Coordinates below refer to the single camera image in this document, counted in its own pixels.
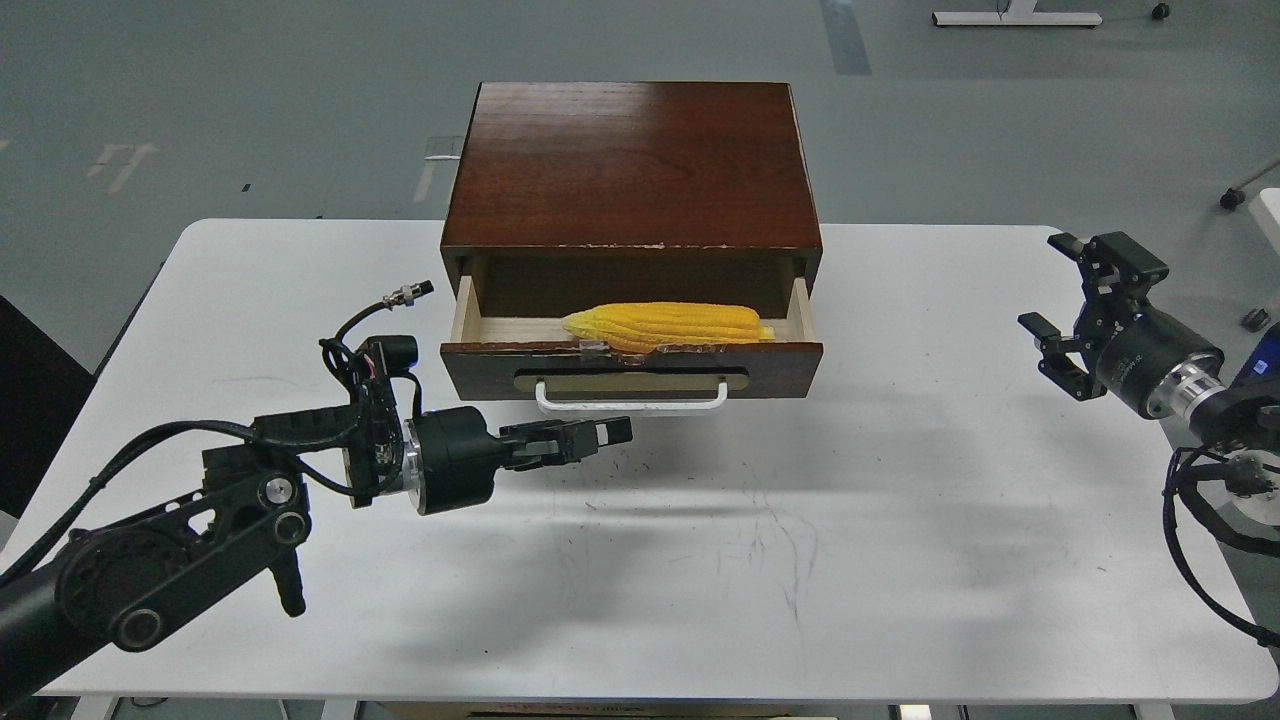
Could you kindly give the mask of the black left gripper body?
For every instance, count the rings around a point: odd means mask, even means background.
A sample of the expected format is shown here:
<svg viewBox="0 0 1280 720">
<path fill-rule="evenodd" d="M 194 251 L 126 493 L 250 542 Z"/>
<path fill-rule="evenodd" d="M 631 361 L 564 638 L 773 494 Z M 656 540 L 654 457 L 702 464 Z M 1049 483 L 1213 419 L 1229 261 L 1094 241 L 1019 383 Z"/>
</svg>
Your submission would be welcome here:
<svg viewBox="0 0 1280 720">
<path fill-rule="evenodd" d="M 490 434 L 474 406 L 410 418 L 404 441 L 406 492 L 421 516 L 488 502 L 495 473 L 513 457 L 513 445 Z"/>
</svg>

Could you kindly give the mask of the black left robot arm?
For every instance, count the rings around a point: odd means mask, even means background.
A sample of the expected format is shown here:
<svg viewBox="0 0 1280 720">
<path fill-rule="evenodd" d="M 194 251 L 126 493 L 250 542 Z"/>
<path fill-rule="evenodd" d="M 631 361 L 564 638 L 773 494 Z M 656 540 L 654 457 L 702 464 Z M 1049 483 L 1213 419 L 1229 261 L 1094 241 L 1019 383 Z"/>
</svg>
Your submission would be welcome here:
<svg viewBox="0 0 1280 720">
<path fill-rule="evenodd" d="M 408 334 L 346 343 L 357 324 L 430 293 L 406 284 L 319 341 L 343 405 L 233 421 L 183 420 L 150 428 L 115 452 L 84 492 L 3 573 L 3 711 L 26 702 L 106 646 L 151 650 L 261 573 L 283 611 L 306 610 L 297 550 L 310 537 L 308 484 L 357 507 L 404 493 L 429 516 L 488 502 L 500 470 L 580 462 L 634 437 L 626 416 L 543 420 L 490 433 L 471 406 L 425 411 L 422 391 L 402 418 L 394 382 L 415 380 Z M 187 432 L 230 438 L 202 454 L 197 489 L 97 529 L 76 525 L 133 461 Z"/>
</svg>

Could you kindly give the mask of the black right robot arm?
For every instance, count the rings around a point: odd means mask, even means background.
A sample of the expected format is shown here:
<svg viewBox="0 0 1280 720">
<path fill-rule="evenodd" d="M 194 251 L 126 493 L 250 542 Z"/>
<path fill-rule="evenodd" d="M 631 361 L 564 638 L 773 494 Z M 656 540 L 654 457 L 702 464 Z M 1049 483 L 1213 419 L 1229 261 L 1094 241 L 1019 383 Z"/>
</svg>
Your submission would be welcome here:
<svg viewBox="0 0 1280 720">
<path fill-rule="evenodd" d="M 1038 313 L 1019 316 L 1039 373 L 1078 401 L 1111 393 L 1146 420 L 1183 420 L 1216 457 L 1194 479 L 1249 496 L 1275 491 L 1277 468 L 1265 459 L 1277 456 L 1277 377 L 1225 384 L 1222 350 L 1149 301 L 1169 266 L 1129 234 L 1061 232 L 1048 245 L 1076 265 L 1084 302 L 1071 334 Z"/>
</svg>

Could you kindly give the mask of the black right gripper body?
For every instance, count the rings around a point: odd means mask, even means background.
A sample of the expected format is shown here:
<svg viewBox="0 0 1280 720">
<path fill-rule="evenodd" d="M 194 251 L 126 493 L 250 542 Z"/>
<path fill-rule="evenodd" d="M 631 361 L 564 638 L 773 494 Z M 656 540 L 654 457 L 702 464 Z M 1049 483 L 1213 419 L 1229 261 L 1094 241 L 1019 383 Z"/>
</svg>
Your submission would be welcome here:
<svg viewBox="0 0 1280 720">
<path fill-rule="evenodd" d="M 1178 377 L 1216 377 L 1225 361 L 1220 347 L 1151 302 L 1085 301 L 1075 333 L 1085 345 L 1075 400 L 1111 392 L 1144 419 L 1172 413 Z"/>
</svg>

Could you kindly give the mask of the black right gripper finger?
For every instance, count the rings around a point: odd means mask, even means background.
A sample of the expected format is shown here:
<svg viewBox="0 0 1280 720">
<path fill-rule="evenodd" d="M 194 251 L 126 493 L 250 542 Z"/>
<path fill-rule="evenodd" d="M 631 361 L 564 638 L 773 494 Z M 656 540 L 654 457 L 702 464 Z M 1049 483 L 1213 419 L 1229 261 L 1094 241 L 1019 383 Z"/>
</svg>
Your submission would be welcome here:
<svg viewBox="0 0 1280 720">
<path fill-rule="evenodd" d="M 1170 274 L 1164 260 L 1121 231 L 1088 240 L 1060 232 L 1047 243 L 1076 264 L 1088 307 L 1138 311 L 1149 304 L 1149 291 Z"/>
<path fill-rule="evenodd" d="M 1064 336 L 1056 325 L 1038 313 L 1020 314 L 1018 324 L 1032 334 L 1034 345 L 1039 350 L 1041 360 L 1037 368 L 1042 375 L 1075 401 L 1083 402 L 1106 396 L 1107 389 L 1102 380 L 1093 372 L 1076 365 L 1069 357 L 1070 354 L 1091 350 L 1089 342 L 1075 336 Z"/>
</svg>

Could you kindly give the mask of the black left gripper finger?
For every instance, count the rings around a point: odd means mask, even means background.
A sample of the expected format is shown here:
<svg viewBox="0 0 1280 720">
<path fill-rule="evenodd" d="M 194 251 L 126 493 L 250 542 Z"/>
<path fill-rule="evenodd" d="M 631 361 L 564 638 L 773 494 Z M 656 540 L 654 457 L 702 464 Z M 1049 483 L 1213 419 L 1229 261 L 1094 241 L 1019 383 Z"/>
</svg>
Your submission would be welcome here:
<svg viewBox="0 0 1280 720">
<path fill-rule="evenodd" d="M 572 445 L 568 441 L 535 439 L 511 445 L 500 466 L 511 471 L 563 466 L 581 462 L 599 451 L 600 446 L 595 441 L 585 445 Z"/>
<path fill-rule="evenodd" d="M 602 447 L 634 439 L 627 416 L 544 420 L 502 427 L 499 438 L 513 445 L 513 454 L 595 454 Z"/>
</svg>

